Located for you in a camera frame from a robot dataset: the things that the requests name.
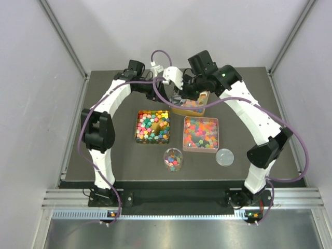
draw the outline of clear plastic cup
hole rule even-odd
[[[229,149],[220,149],[216,153],[216,160],[221,166],[228,167],[234,162],[234,154]]]
[[[170,172],[177,172],[183,164],[182,152],[177,148],[169,148],[164,153],[164,163]]]

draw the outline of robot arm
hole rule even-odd
[[[266,177],[293,134],[254,106],[258,105],[258,102],[249,93],[242,77],[232,66],[226,65],[218,69],[206,50],[189,58],[188,61],[194,77],[183,75],[180,81],[179,69],[175,70],[174,67],[166,68],[163,74],[166,80],[174,82],[178,94],[183,99],[197,100],[200,92],[210,91],[220,99],[238,97],[251,101],[249,104],[239,100],[228,100],[226,104],[244,122],[256,142],[247,152],[251,164],[240,199],[237,197],[233,202],[234,205],[240,206],[252,204],[265,189]]]
[[[143,63],[130,60],[128,69],[115,76],[110,88],[101,99],[104,99],[104,97],[109,95],[110,92],[112,92],[112,94],[96,107],[88,121],[88,125],[86,126],[82,137],[82,141],[86,144],[93,163],[99,168],[99,171],[102,172],[111,184],[114,184],[115,182],[110,158],[111,147],[115,140],[115,131],[112,123],[112,117],[115,111],[132,91],[144,93],[147,99],[160,101],[156,97],[151,84],[132,84],[118,87],[126,81],[145,81],[145,79],[141,77],[143,74],[143,68]],[[163,84],[160,84],[158,89],[163,97],[167,98]],[[81,127],[83,127],[89,112],[90,109],[84,109],[81,112]],[[94,184],[96,186],[96,191],[100,193],[100,196],[110,198],[110,186],[101,178],[96,169]]]

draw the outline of gray wall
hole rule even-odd
[[[82,86],[37,1],[1,1],[0,75],[0,247],[30,248]]]
[[[275,81],[290,123],[310,153],[309,183],[320,189],[332,219],[332,2],[319,0],[299,31]]]
[[[269,67],[303,0],[49,0],[87,71],[149,62],[164,49],[178,67],[209,50],[219,66]],[[163,56],[158,62],[167,65]]]

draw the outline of clear plastic container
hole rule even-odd
[[[183,128],[184,151],[216,153],[218,149],[218,119],[185,117]]]
[[[228,167],[234,162],[234,154],[229,149],[220,149],[216,154],[216,160],[221,166]]]
[[[200,107],[206,105],[209,99],[210,92],[201,92],[198,100],[185,100],[184,103],[181,104],[182,107]],[[182,110],[171,107],[171,111],[175,114],[183,115],[183,116],[193,116],[193,117],[203,117],[205,109],[200,110]]]
[[[168,171],[179,171],[183,165],[182,152],[177,148],[167,149],[164,153],[164,163]]]

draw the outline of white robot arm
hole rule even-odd
[[[252,204],[264,190],[272,166],[293,133],[288,128],[282,128],[254,106],[258,105],[258,102],[232,66],[218,68],[206,50],[189,58],[188,61],[194,77],[183,75],[175,67],[166,68],[163,73],[166,81],[174,82],[178,94],[183,99],[196,100],[200,92],[210,91],[220,99],[236,97],[251,102],[250,104],[239,100],[226,101],[249,129],[256,142],[256,145],[247,152],[251,164],[242,188],[242,200],[234,202],[240,206]]]
[[[106,93],[111,92],[118,85],[126,82],[125,80],[113,80],[110,88],[106,91]],[[107,112],[111,118],[115,111],[118,109],[119,105],[123,102],[123,100],[131,93],[130,85],[124,85],[116,89],[106,100],[104,100],[100,105],[98,105],[95,109],[95,112],[103,113]],[[90,149],[90,155],[92,157],[93,163],[98,166],[99,170],[106,177],[106,179],[114,184],[115,177],[112,172],[112,164],[110,159],[110,150],[107,149],[105,152],[101,152],[98,149]],[[101,178],[100,174],[95,170],[95,181],[94,184],[98,188],[102,189],[110,189],[109,185]]]

